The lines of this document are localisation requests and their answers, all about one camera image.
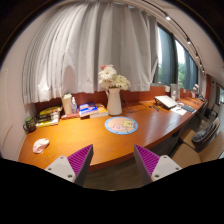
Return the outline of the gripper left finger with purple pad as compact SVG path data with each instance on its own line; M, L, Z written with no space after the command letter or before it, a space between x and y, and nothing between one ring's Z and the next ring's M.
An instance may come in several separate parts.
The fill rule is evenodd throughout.
M82 186L93 157L93 145L88 145L70 156L59 156L46 171Z

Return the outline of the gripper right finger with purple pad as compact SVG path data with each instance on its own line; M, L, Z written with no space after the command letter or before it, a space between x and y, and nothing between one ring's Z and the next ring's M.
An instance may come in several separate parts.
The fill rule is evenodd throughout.
M158 156L139 145L134 145L134 157L144 185L181 170L168 155Z

